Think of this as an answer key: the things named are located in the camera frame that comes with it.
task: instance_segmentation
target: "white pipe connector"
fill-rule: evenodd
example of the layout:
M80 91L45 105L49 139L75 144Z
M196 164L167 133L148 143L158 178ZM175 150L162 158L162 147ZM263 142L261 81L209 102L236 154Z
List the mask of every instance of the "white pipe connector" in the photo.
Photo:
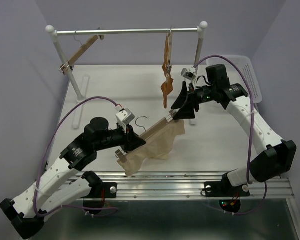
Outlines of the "white pipe connector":
M58 42L58 35L57 35L57 31L55 30L55 28L51 25L48 25L45 27L45 31L47 33L49 33L52 42L57 43Z
M200 24L198 26L198 34L199 34L200 39L205 38L205 32L206 32L207 27L208 27L208 23L206 21L200 22Z

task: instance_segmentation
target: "white plastic basket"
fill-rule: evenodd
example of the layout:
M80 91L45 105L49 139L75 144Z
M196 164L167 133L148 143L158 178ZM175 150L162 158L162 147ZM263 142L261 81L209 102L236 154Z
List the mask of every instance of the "white plastic basket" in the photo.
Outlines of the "white plastic basket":
M233 62L238 67L238 69L240 69L240 71L244 75L252 91L252 97L254 103L255 104L260 103L262 101L262 95L261 95L258 79L250 59L247 56L238 56L238 55L223 55L223 56L229 59L231 62ZM209 58L206 61L206 64L208 66L223 64L225 65L227 71L236 72L236 69L233 66L231 66L230 63L228 63L227 61L221 58L217 58L217 57Z

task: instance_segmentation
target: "garment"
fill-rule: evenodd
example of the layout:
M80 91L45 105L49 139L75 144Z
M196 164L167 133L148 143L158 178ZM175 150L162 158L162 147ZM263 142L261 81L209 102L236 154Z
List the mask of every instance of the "garment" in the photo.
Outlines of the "garment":
M185 133L185 122L183 120L168 122L166 118L163 118L140 135L146 141L145 145L126 155L123 155L121 151L117 151L116 155L119 157L117 162L123 167L125 174L131 176L140 170L145 159L167 160L173 149L176 136Z

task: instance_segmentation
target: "gray wall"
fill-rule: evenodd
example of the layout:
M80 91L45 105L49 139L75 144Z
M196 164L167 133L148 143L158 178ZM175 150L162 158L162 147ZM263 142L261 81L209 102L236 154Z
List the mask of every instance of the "gray wall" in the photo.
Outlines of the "gray wall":
M36 0L48 24L57 30L193 28L207 21L202 54L252 57L285 0ZM79 64L161 64L164 34L107 35ZM86 40L85 36L77 39ZM193 64L198 35L173 37L174 64ZM73 37L60 42L70 57L80 43Z
M67 82L33 0L0 0L0 202L36 178ZM19 239L0 210L0 240Z
M288 176L300 210L300 0L287 0L255 53L263 100L260 112L298 149Z

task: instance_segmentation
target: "bolt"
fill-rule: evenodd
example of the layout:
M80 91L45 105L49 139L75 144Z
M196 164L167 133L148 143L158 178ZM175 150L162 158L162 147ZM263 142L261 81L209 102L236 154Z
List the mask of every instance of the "bolt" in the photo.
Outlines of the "bolt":
M242 190L243 190L245 193L247 193L247 192L249 192L249 187L248 187L247 185L243 185L243 186L242 186Z
M117 188L115 186L110 187L110 193L115 194L117 192Z

